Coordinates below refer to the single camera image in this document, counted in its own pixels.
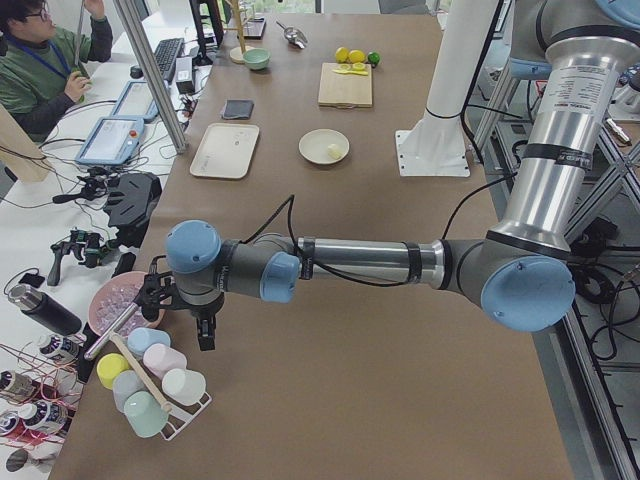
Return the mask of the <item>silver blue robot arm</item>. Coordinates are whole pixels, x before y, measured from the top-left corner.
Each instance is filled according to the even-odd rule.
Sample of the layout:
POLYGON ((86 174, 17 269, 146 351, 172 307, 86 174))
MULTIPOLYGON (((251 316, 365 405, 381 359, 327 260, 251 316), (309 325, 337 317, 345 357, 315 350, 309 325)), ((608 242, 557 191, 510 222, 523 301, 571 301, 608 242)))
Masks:
POLYGON ((215 346, 226 293, 286 303, 316 270, 376 287, 426 283, 458 293, 492 320, 535 332, 570 309, 576 287, 565 238, 571 208, 619 76, 639 59, 635 1, 519 1, 506 72, 546 88, 501 221, 476 240, 431 244, 269 234, 224 240, 201 220, 165 240, 167 272, 151 268, 134 303, 155 320, 188 310, 200 346, 215 346))

